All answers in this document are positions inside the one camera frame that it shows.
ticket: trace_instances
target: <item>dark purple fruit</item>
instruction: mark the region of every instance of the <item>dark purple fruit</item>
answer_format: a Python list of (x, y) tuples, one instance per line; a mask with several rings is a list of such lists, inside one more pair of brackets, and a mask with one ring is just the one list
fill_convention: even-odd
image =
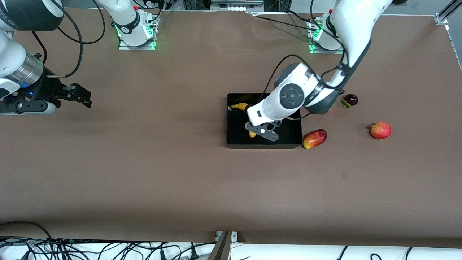
[(344, 97), (344, 100), (348, 102), (351, 106), (358, 103), (358, 97), (355, 94), (348, 94)]

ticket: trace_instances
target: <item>table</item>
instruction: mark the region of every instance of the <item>table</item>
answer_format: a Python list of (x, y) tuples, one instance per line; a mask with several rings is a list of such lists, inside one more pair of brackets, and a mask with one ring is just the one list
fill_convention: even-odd
[[(84, 40), (98, 37), (97, 10), (69, 12)], [(118, 51), (106, 29), (63, 80), (92, 92), (91, 109), (63, 102), (52, 116), (0, 119), (2, 221), (69, 238), (209, 241), (237, 230), (246, 242), (461, 244), (462, 74), (432, 17), (377, 21), (345, 87), (358, 105), (303, 120), (304, 133), (328, 132), (312, 150), (233, 150), (225, 139), (227, 93), (261, 92), (290, 53), (318, 73), (337, 64), (339, 55), (309, 54), (305, 30), (243, 12), (174, 12), (157, 50)], [(46, 66), (72, 70), (77, 44), (58, 31), (39, 36)], [(41, 51), (30, 32), (16, 40)], [(378, 121), (390, 138), (368, 135)]]

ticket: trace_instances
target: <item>cable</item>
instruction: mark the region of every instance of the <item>cable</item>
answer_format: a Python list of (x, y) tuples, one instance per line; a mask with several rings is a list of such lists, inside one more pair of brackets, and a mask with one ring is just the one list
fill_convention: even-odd
[(139, 254), (141, 254), (141, 259), (144, 259), (144, 255), (139, 252), (139, 251), (136, 251), (135, 250), (135, 247), (136, 247), (136, 243), (134, 244), (131, 244), (129, 247), (126, 248), (126, 252), (122, 255), (122, 257), (120, 258), (120, 260), (124, 260), (126, 257), (127, 257), (127, 254), (130, 252), (130, 251), (135, 251), (135, 252), (138, 252)]
[(69, 21), (71, 21), (72, 25), (74, 26), (75, 30), (77, 31), (77, 36), (79, 37), (79, 60), (77, 61), (77, 65), (75, 66), (74, 70), (71, 73), (64, 75), (65, 78), (68, 78), (68, 77), (74, 75), (77, 72), (77, 70), (80, 68), (80, 64), (82, 63), (82, 56), (83, 56), (83, 52), (84, 52), (82, 34), (80, 33), (79, 27), (74, 22), (74, 19), (72, 19), (72, 17), (66, 12), (66, 10), (64, 10), (64, 8), (62, 6), (60, 6), (55, 0), (50, 0), (50, 1), (56, 7), (58, 7), (67, 16), (67, 18), (69, 19)]
[(274, 6), (275, 4), (280, 3), (280, 2), (282, 2), (282, 0), (274, 1), (274, 3), (273, 3), (270, 7), (268, 7), (268, 9), (266, 10), (266, 12), (268, 12), (271, 8), (273, 8), (273, 6)]
[(346, 249), (348, 248), (348, 246), (345, 246), (343, 249), (342, 249), (342, 252), (340, 253), (340, 256), (339, 258), (337, 258), (337, 260), (341, 260), (342, 257), (343, 257), (343, 254), (345, 253)]
[[(2, 236), (2, 237), (8, 237), (9, 239), (16, 239), (17, 241), (13, 241), (13, 242), (9, 242), (9, 243), (6, 243), (6, 244), (2, 244), (0, 246), (0, 248), (2, 247), (5, 247), (5, 246), (9, 246), (9, 245), (13, 245), (13, 244), (17, 244), (17, 243), (22, 243), (22, 244), (25, 244), (26, 246), (29, 247), (29, 244), (27, 243), (27, 241), (29, 240), (34, 240), (34, 241), (41, 241), (40, 243), (36, 244), (36, 248), (40, 249), (40, 251), (42, 253), (38, 253), (38, 252), (35, 252), (31, 249), (31, 252), (35, 255), (35, 254), (42, 254), (42, 255), (45, 255), (45, 257), (48, 259), (48, 256), (47, 255), (52, 255), (55, 259), (58, 259), (57, 258), (57, 255), (61, 254), (62, 255), (62, 259), (65, 260), (66, 257), (65, 255), (67, 255), (67, 259), (71, 259), (71, 255), (74, 256), (74, 257), (77, 257), (77, 258), (80, 258), (82, 260), (90, 260), (88, 258), (88, 256), (86, 255), (87, 253), (90, 253), (90, 254), (102, 254), (102, 252), (104, 251), (109, 251), (111, 249), (114, 249), (115, 247), (119, 246), (120, 244), (116, 245), (115, 247), (112, 247), (112, 248), (108, 248), (106, 249), (109, 245), (111, 244), (114, 244), (114, 243), (109, 243), (108, 245), (106, 245), (100, 252), (92, 252), (92, 251), (81, 251), (79, 250), (78, 248), (75, 248), (73, 246), (73, 244), (71, 245), (67, 245), (63, 242), (59, 242), (59, 241), (62, 241), (62, 240), (54, 240), (54, 241), (48, 241), (48, 240), (43, 240), (43, 239), (37, 239), (37, 238), (19, 238), (19, 237), (14, 237), (14, 236)], [(45, 252), (41, 247), (39, 247), (40, 245), (46, 245), (46, 244), (50, 244), (50, 252)], [(58, 251), (55, 251), (54, 250), (54, 247), (52, 245), (58, 245)], [(82, 256), (84, 256), (85, 258), (81, 258), (75, 254), (80, 254)]]
[(285, 59), (287, 59), (288, 57), (292, 57), (292, 56), (293, 56), (293, 57), (297, 57), (297, 58), (298, 58), (299, 60), (301, 60), (308, 68), (310, 68), (311, 71), (312, 71), (314, 74), (316, 74), (316, 73), (314, 72), (313, 68), (312, 68), (310, 65), (308, 65), (308, 63), (307, 63), (302, 57), (300, 57), (300, 56), (298, 56), (298, 55), (296, 55), (296, 54), (289, 54), (289, 55), (285, 56), (285, 57), (282, 58), (282, 60), (278, 63), (278, 65), (274, 68), (273, 73), (271, 73), (271, 76), (269, 77), (268, 83), (266, 84), (265, 89), (264, 89), (263, 92), (261, 93), (261, 96), (260, 96), (260, 98), (258, 99), (257, 104), (263, 99), (263, 96), (265, 95), (265, 92), (266, 92), (266, 90), (268, 89), (269, 83), (270, 83), (271, 80), (273, 79), (273, 76), (274, 76), (274, 74), (276, 73), (276, 70), (277, 70), (277, 69), (279, 68), (279, 66), (281, 65), (281, 63), (282, 63)]
[(0, 224), (0, 227), (5, 226), (5, 225), (11, 225), (11, 224), (28, 224), (28, 225), (33, 225), (33, 226), (36, 226), (36, 227), (40, 228), (47, 235), (47, 237), (48, 237), (47, 242), (50, 243), (50, 247), (53, 250), (53, 246), (51, 244), (52, 241), (53, 241), (53, 238), (51, 237), (50, 233), (44, 227), (42, 227), (41, 225), (39, 225), (39, 224), (37, 224), (35, 222), (31, 222), (31, 221), (10, 221), (10, 222)]
[(145, 260), (149, 260), (149, 259), (151, 258), (151, 255), (152, 255), (157, 249), (161, 248), (161, 247), (163, 246), (163, 244), (165, 244), (165, 243), (162, 242), (162, 243), (160, 244), (160, 246), (158, 246), (158, 247), (156, 247), (154, 250), (152, 250), (151, 253), (149, 253), (149, 255), (145, 258)]
[(316, 31), (316, 29), (314, 29), (314, 28), (308, 28), (308, 27), (300, 26), (300, 25), (293, 25), (293, 24), (290, 24), (290, 23), (274, 20), (274, 19), (271, 19), (271, 18), (262, 17), (262, 16), (259, 16), (259, 15), (255, 16), (255, 17), (265, 19), (265, 20), (268, 20), (268, 21), (273, 21), (273, 22), (280, 23), (280, 24), (283, 24), (283, 25), (289, 25), (289, 26), (293, 26), (293, 27), (297, 27), (297, 28), (306, 29), (306, 30), (309, 30), (309, 31)]
[(45, 65), (45, 62), (47, 62), (47, 58), (48, 58), (47, 48), (45, 48), (45, 45), (43, 45), (42, 41), (41, 41), (40, 38), (37, 36), (37, 34), (35, 33), (35, 31), (32, 31), (32, 34), (34, 35), (34, 38), (37, 40), (38, 44), (40, 45), (40, 47), (41, 47), (42, 50), (43, 50), (42, 64)]
[(290, 117), (286, 117), (286, 118), (289, 119), (289, 120), (292, 120), (292, 121), (297, 121), (297, 120), (302, 120), (303, 118), (305, 118), (305, 117), (307, 117), (309, 115), (311, 115), (311, 113), (308, 113), (308, 114), (306, 114), (306, 115), (304, 115), (302, 117), (299, 117), (299, 118), (290, 118)]
[(313, 21), (315, 20), (315, 17), (313, 16), (313, 3), (315, 2), (315, 0), (311, 0), (311, 4), (310, 4), (310, 16), (311, 16), (311, 19), (313, 19)]
[(191, 260), (196, 260), (198, 258), (199, 256), (197, 255), (196, 247), (194, 246), (193, 242), (191, 242)]
[[(82, 42), (82, 44), (93, 44), (93, 43), (97, 43), (97, 42), (99, 42), (99, 40), (101, 40), (101, 39), (103, 38), (103, 36), (104, 36), (104, 34), (105, 34), (105, 32), (106, 32), (106, 22), (104, 21), (103, 12), (101, 11), (101, 8), (99, 8), (98, 3), (97, 3), (95, 0), (92, 0), (92, 1), (93, 1), (93, 3), (95, 3), (96, 8), (98, 8), (99, 15), (101, 16), (101, 21), (103, 22), (103, 32), (101, 33), (101, 36), (100, 36), (98, 39), (96, 39), (96, 40), (94, 40), (94, 41), (92, 41), (92, 42)], [(64, 36), (66, 36), (67, 38), (69, 38), (70, 40), (72, 40), (72, 41), (74, 41), (74, 42), (76, 42), (76, 43), (79, 42), (78, 40), (76, 40), (76, 39), (70, 37), (70, 36), (69, 36), (67, 33), (65, 33), (60, 27), (58, 27), (58, 30), (59, 30), (62, 34), (64, 34)]]
[(412, 247), (410, 247), (410, 248), (406, 251), (406, 258), (405, 258), (405, 260), (407, 260), (407, 257), (409, 256), (409, 253), (411, 252), (411, 250), (412, 250)]
[(321, 78), (324, 78), (324, 75), (325, 75), (325, 74), (327, 74), (327, 73), (329, 73), (329, 72), (332, 72), (332, 71), (334, 71), (334, 70), (336, 70), (336, 69), (337, 69), (337, 66), (331, 68), (330, 70), (324, 71), (324, 72), (321, 74)]
[[(199, 244), (199, 245), (195, 245), (194, 247), (201, 247), (201, 246), (205, 246), (205, 245), (212, 245), (212, 244), (216, 244), (215, 242), (211, 242), (211, 243), (203, 243), (203, 244)], [(175, 260), (175, 258), (178, 257), (178, 260), (180, 260), (181, 258), (181, 255), (189, 250), (191, 250), (193, 247), (190, 247), (188, 249), (185, 249), (183, 251), (181, 251), (179, 254), (177, 254), (176, 256), (174, 256), (171, 260)]]
[(290, 10), (289, 10), (289, 11), (286, 11), (286, 13), (291, 13), (291, 14), (295, 15), (298, 19), (300, 19), (300, 20), (302, 20), (302, 21), (310, 22), (310, 19), (305, 19), (305, 18), (299, 16), (298, 13), (296, 13), (296, 12), (294, 12), (294, 11), (290, 11)]
[(371, 260), (374, 260), (374, 256), (376, 256), (379, 260), (382, 260), (382, 258), (380, 257), (380, 255), (376, 254), (376, 253), (372, 253), (371, 256), (370, 256), (370, 259)]
[(158, 7), (158, 6), (152, 7), (152, 8), (151, 8), (151, 7), (147, 7), (147, 6), (144, 7), (144, 6), (140, 5), (136, 0), (133, 0), (133, 2), (135, 2), (135, 4), (138, 5), (139, 7), (141, 7), (141, 9), (145, 9), (145, 10), (159, 9), (159, 10), (161, 10), (160, 7)]

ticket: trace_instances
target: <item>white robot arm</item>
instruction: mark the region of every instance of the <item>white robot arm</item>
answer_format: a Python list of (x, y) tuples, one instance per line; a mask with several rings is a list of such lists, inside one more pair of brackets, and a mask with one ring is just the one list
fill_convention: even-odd
[(128, 46), (140, 46), (153, 37), (152, 14), (130, 4), (130, 0), (96, 0), (111, 15), (121, 39)]
[[(152, 38), (147, 26), (152, 15), (137, 10), (130, 0), (96, 0), (114, 19), (123, 41), (139, 46)], [(63, 19), (56, 5), (61, 0), (2, 0), (0, 3), (0, 114), (51, 114), (58, 99), (77, 101), (91, 107), (91, 93), (78, 84), (65, 86), (35, 55), (4, 32), (53, 31)]]
[[(311, 114), (324, 114), (337, 97), (371, 44), (375, 22), (392, 0), (337, 0), (332, 13), (324, 14), (323, 29), (343, 44), (345, 55), (329, 82), (316, 75), (307, 64), (290, 64), (276, 79), (275, 89), (258, 104), (249, 107), (250, 123), (246, 129), (267, 138), (278, 140), (275, 132), (268, 135), (267, 124), (280, 122), (305, 107)], [(331, 36), (319, 38), (321, 46), (330, 46)]]

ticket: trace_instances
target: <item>yellow banana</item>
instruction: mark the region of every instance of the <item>yellow banana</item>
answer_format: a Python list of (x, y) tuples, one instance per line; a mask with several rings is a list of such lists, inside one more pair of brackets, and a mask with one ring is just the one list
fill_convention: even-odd
[(252, 132), (252, 131), (249, 131), (249, 136), (250, 136), (251, 139), (254, 139), (255, 136), (257, 136), (257, 134)]
[(247, 103), (239, 103), (239, 104), (236, 104), (236, 105), (231, 105), (231, 108), (245, 111), (245, 109), (247, 108), (248, 105), (249, 104), (247, 104)]

